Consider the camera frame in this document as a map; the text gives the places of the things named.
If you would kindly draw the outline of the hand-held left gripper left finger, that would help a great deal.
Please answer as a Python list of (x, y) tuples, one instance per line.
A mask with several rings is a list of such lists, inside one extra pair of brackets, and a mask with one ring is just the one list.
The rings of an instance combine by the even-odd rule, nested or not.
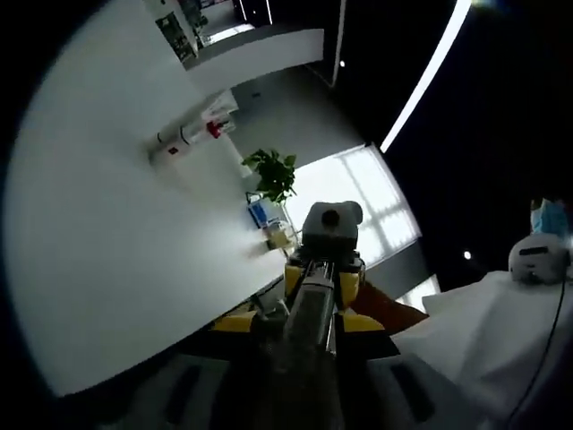
[(137, 366), (117, 386), (107, 429), (266, 428), (264, 320), (230, 314)]

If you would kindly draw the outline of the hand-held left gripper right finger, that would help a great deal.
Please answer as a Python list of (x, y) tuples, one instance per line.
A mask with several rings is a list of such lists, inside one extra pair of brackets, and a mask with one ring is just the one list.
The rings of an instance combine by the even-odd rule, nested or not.
[(382, 324), (337, 314), (338, 393), (347, 429), (478, 429), (484, 413), (419, 357), (402, 354)]

